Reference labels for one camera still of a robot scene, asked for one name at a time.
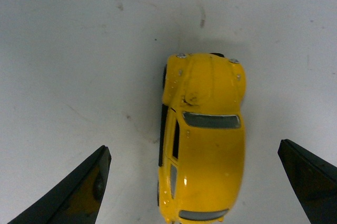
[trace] white backdrop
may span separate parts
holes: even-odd
[[[337,165],[337,0],[0,0],[0,223],[102,144],[97,223],[164,223],[156,206],[161,78],[176,52],[245,67],[246,161],[225,223],[309,221],[277,149]]]

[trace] toy car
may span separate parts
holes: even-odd
[[[167,223],[222,221],[243,175],[243,67],[217,53],[174,54],[163,85],[160,212]]]

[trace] car windshield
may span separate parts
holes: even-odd
[[[237,129],[240,128],[240,118],[237,115],[204,115],[183,112],[185,122],[198,128]]]

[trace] dark mark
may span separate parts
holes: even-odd
[[[188,101],[186,101],[185,96],[183,96],[183,102],[189,106],[193,106],[192,104],[188,103]]]
[[[121,2],[118,3],[117,8],[120,9],[120,11],[124,11],[124,6]]]
[[[190,102],[196,102],[196,96],[191,97]]]
[[[206,11],[202,5],[200,5],[200,13],[201,13],[200,28],[204,28],[206,23]]]

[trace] black tire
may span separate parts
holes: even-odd
[[[157,206],[159,206],[159,180],[157,183]]]
[[[211,54],[217,55],[217,56],[219,56],[221,58],[225,58],[225,56],[223,54],[220,54],[220,53],[211,53]]]
[[[164,72],[163,72],[163,89],[165,88],[166,70],[167,70],[167,65],[165,65]]]

